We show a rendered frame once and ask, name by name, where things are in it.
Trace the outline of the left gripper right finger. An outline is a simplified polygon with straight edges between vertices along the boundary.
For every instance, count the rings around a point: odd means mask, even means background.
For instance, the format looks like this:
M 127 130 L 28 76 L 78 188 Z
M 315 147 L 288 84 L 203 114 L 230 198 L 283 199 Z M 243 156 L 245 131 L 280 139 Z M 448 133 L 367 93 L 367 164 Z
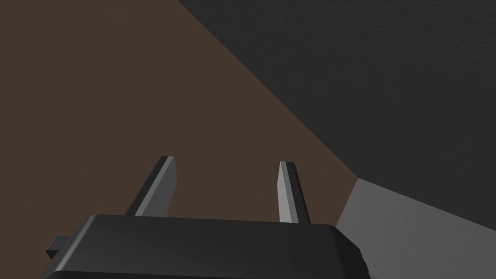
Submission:
M 280 222 L 311 223 L 297 169 L 293 162 L 281 161 L 279 163 L 277 195 Z

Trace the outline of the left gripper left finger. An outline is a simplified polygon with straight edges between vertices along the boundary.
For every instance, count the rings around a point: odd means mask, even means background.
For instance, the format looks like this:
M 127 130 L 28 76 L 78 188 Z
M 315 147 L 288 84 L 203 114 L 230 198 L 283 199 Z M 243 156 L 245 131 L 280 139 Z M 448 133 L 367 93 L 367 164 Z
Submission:
M 160 157 L 127 208 L 125 215 L 167 217 L 176 185 L 175 158 L 173 156 Z

